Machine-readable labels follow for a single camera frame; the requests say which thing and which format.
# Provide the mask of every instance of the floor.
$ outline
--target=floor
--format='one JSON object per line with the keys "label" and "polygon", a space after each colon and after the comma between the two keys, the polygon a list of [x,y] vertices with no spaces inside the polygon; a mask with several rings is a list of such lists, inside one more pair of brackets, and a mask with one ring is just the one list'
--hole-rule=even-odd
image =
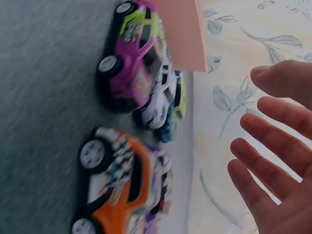
{"label": "floor", "polygon": [[[0,8],[0,233],[68,234],[77,151],[97,125],[156,144],[131,115],[99,103],[94,73],[117,1],[2,0]],[[174,199],[162,234],[187,233],[193,169],[193,80],[174,157]]]}

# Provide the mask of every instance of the wall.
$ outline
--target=wall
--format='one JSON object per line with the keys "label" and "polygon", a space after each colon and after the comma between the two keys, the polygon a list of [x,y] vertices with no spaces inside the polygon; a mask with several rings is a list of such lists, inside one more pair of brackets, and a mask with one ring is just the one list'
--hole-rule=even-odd
{"label": "wall", "polygon": [[306,31],[312,26],[312,7],[307,0],[202,0],[202,6],[208,72],[194,74],[194,171],[189,233],[256,233],[253,218],[227,173],[227,164],[234,157],[229,145],[236,137],[244,137],[265,157],[300,180],[247,135],[240,128],[239,119],[249,112],[263,116],[256,102],[265,94],[250,80],[253,67],[285,59],[311,61],[312,35]]}

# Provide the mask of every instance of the toy race car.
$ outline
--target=toy race car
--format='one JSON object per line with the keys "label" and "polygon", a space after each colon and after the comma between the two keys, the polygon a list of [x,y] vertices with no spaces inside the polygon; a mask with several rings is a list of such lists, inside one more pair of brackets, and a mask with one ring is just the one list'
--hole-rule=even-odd
{"label": "toy race car", "polygon": [[90,178],[72,234],[143,233],[145,217],[161,197],[160,159],[133,136],[95,128],[79,150],[79,162]]}
{"label": "toy race car", "polygon": [[143,107],[162,65],[164,31],[155,6],[126,1],[115,10],[123,20],[113,54],[98,64],[99,79],[108,81],[113,104],[121,112]]}
{"label": "toy race car", "polygon": [[159,203],[146,215],[146,226],[144,229],[145,234],[154,234],[157,228],[158,222],[164,218],[171,206],[171,195],[173,189],[173,173],[172,173],[172,161],[168,154],[163,153],[158,148],[149,147],[154,154],[157,154],[161,160],[163,167],[162,175],[162,189],[161,198]]}
{"label": "toy race car", "polygon": [[158,129],[164,125],[170,103],[176,94],[176,76],[172,67],[171,52],[166,42],[163,50],[163,64],[160,69],[150,101],[140,109],[144,127]]}
{"label": "toy race car", "polygon": [[177,85],[175,100],[170,104],[165,124],[157,129],[160,140],[164,143],[176,138],[179,122],[186,112],[186,88],[184,76],[180,71],[175,71]]}

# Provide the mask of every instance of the toy car window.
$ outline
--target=toy car window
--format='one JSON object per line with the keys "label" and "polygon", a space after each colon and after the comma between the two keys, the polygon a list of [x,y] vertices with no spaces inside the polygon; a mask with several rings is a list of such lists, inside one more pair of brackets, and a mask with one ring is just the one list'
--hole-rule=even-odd
{"label": "toy car window", "polygon": [[162,81],[161,81],[161,84],[167,83],[167,78],[168,78],[168,74],[163,73],[163,74],[162,74]]}
{"label": "toy car window", "polygon": [[146,19],[151,18],[151,9],[149,7],[146,7],[145,18]]}
{"label": "toy car window", "polygon": [[180,105],[181,101],[181,85],[177,84],[176,85],[176,92],[175,92],[175,107]]}
{"label": "toy car window", "polygon": [[165,94],[165,96],[166,96],[168,102],[171,103],[171,102],[173,101],[174,97],[172,96],[172,94],[171,94],[169,88],[166,88],[166,89],[165,89],[164,94]]}
{"label": "toy car window", "polygon": [[151,26],[144,25],[142,30],[142,35],[139,42],[140,49],[148,42],[151,34]]}
{"label": "toy car window", "polygon": [[142,164],[138,156],[135,155],[128,202],[135,201],[138,198],[142,186],[141,182],[142,182]]}
{"label": "toy car window", "polygon": [[176,111],[176,115],[179,119],[183,119],[183,116],[180,110]]}
{"label": "toy car window", "polygon": [[154,46],[143,56],[143,62],[148,73],[153,77],[157,78],[157,74],[161,68],[161,60],[157,56],[157,52]]}

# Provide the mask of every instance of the white toy car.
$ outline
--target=white toy car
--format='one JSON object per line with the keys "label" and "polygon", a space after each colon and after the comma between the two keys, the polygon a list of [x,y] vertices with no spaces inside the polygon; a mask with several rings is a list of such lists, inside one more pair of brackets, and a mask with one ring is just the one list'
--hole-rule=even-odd
{"label": "white toy car", "polygon": [[176,95],[176,76],[170,47],[166,42],[163,64],[148,103],[139,110],[144,127],[158,129],[164,125],[170,103]]}

